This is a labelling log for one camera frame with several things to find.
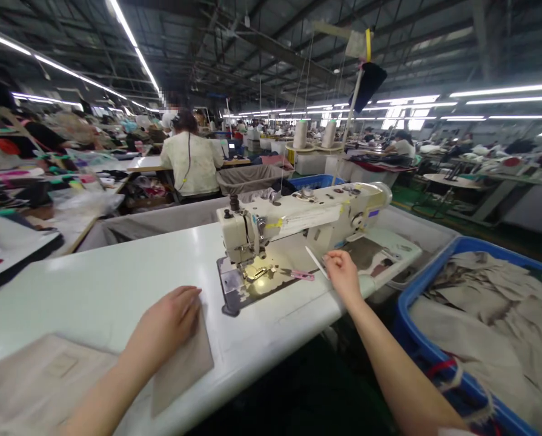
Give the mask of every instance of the thread spool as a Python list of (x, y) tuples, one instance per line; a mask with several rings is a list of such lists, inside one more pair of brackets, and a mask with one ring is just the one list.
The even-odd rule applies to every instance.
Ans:
[(293, 148), (301, 149), (307, 146), (307, 121), (301, 120), (295, 126), (295, 137), (293, 139)]
[(330, 121), (325, 127), (323, 132), (323, 139), (321, 141), (321, 148), (331, 148), (333, 147), (333, 140), (335, 139), (335, 131), (337, 129), (337, 124), (335, 121)]

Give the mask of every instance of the white shirt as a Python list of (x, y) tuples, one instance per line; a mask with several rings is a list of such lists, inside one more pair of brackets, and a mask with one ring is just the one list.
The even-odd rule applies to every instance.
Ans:
[(218, 191), (216, 168), (222, 166), (224, 158), (208, 139), (193, 134), (188, 158), (188, 135), (182, 132), (164, 141), (160, 155), (162, 166), (173, 169), (174, 187), (182, 196)]
[(178, 111), (166, 111), (164, 112), (164, 115), (162, 115), (162, 127), (171, 130), (171, 132), (168, 133), (170, 136), (174, 136), (172, 120), (176, 117), (176, 115), (178, 115)]
[(401, 156), (408, 156), (414, 158), (416, 155), (416, 147), (410, 145), (406, 139), (402, 139), (394, 144), (396, 150)]

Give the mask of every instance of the pink fabric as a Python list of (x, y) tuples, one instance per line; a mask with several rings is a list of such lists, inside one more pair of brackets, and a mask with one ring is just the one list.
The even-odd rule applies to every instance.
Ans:
[(263, 165), (275, 165), (276, 167), (283, 167), (285, 170), (295, 169), (285, 156), (279, 154), (276, 154), (275, 156), (261, 156), (260, 160)]

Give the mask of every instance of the forearm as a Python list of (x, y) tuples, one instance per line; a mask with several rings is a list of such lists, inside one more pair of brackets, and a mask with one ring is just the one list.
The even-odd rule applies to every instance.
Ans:
[(346, 305), (402, 433), (420, 436), (437, 435), (439, 428), (467, 430), (373, 310), (360, 298)]
[(65, 425), (63, 435), (112, 435), (150, 378), (151, 374), (120, 360), (83, 398)]

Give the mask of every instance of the blue bin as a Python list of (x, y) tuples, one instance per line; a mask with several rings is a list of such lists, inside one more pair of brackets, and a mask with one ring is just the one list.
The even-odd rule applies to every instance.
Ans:
[[(333, 176), (329, 174), (318, 174), (316, 176), (300, 177), (298, 179), (289, 180), (298, 190), (303, 188), (319, 189), (331, 186)], [(345, 181), (339, 177), (335, 178), (336, 185), (343, 185)]]
[[(428, 268), (424, 270), (408, 286), (408, 288), (406, 288), (398, 299), (398, 313), (394, 320), (393, 335), (413, 361), (415, 361), (424, 372), (438, 363), (449, 360), (450, 356), (446, 355), (440, 348), (430, 342), (420, 330), (418, 330), (410, 318), (408, 309), (416, 299), (426, 291), (438, 273), (444, 268), (445, 264), (447, 264), (451, 256), (468, 251), (486, 251), (497, 259), (507, 260), (514, 265), (542, 272), (542, 263), (537, 262), (536, 260), (532, 260), (480, 239), (471, 237), (456, 238), (438, 259), (428, 266)], [(451, 380), (455, 372), (455, 368), (445, 369), (444, 371), (439, 372), (438, 377), (435, 377), (435, 380), (433, 381), (438, 384), (441, 380)], [(461, 416), (466, 416), (476, 409), (484, 407), (487, 403), (483, 389), (478, 385), (474, 378), (466, 372), (464, 373), (460, 388), (449, 391), (446, 398)], [(494, 405), (495, 420), (507, 434), (527, 436), (538, 435), (534, 428), (513, 413), (496, 397), (494, 397)], [(488, 424), (487, 430), (491, 430), (491, 428), (491, 425)]]

